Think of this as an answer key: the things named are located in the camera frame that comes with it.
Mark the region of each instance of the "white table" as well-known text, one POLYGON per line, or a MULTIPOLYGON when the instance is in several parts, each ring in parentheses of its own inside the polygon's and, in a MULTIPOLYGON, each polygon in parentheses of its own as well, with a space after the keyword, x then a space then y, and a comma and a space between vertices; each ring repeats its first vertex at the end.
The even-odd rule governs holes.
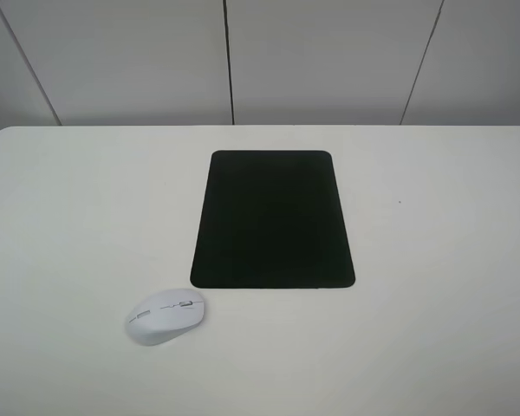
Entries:
POLYGON ((0 132, 0 416, 430 414, 520 415, 520 127, 0 132), (331 152, 356 284, 201 290, 140 347, 218 149, 331 152))

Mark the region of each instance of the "computer mouse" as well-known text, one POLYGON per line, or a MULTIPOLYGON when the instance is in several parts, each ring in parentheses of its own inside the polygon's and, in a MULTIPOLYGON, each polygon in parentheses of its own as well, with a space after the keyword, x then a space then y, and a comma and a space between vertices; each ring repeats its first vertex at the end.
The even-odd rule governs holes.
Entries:
POLYGON ((170 341, 197 327, 205 300, 192 289, 169 289, 139 303, 125 320, 127 334, 141 345, 170 341))

